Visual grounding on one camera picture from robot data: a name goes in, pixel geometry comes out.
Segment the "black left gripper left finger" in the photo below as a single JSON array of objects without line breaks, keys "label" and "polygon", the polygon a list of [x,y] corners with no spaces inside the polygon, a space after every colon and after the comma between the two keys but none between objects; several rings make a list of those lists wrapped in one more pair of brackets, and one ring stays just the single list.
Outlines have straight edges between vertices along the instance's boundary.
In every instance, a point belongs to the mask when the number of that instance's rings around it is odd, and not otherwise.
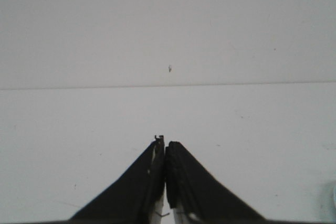
[{"label": "black left gripper left finger", "polygon": [[159,135],[107,189],[71,220],[161,220],[164,195],[164,136]]}]

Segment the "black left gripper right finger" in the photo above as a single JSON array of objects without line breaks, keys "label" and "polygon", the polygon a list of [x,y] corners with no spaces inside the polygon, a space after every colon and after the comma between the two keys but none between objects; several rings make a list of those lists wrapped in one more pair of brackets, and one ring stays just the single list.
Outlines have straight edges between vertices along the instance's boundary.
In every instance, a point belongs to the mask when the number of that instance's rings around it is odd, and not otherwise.
[{"label": "black left gripper right finger", "polygon": [[166,195],[175,220],[265,220],[217,181],[180,143],[165,150]]}]

